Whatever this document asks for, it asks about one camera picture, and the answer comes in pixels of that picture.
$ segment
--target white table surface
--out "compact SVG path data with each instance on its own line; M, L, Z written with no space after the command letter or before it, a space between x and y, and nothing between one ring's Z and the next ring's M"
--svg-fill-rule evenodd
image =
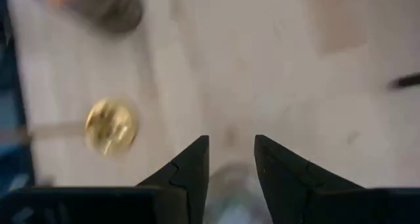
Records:
M420 89L386 85L420 71L420 2L320 3L147 0L139 30L115 42L10 0L30 125L83 119L112 95L142 115L125 159L87 152L83 138L36 141L38 172L59 185L131 185L201 134L211 170L252 163L262 133L361 185L419 186Z

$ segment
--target gold coin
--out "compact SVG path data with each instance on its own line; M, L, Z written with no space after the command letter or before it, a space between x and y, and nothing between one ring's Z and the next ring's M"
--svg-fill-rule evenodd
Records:
M137 135L137 115L128 102L104 99L93 106L85 130L88 145L101 154L127 152Z

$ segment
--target coin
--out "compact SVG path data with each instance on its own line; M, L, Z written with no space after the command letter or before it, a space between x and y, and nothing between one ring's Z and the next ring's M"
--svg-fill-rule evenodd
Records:
M85 126L88 145L107 156L127 152L137 131L134 107L120 99L104 99L96 103Z

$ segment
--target white surface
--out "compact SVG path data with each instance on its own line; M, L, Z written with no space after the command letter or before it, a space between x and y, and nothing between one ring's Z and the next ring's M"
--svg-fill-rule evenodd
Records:
M420 2L345 1L335 14L350 13L360 33L344 34L360 45L326 53L311 0L147 0L142 28L118 42L11 0L32 125L83 120L112 95L142 114L126 159L86 152L82 138L38 141L39 171L61 185L130 185L202 133L212 170L252 162L262 133L361 185L419 186L420 90L385 87L420 71Z

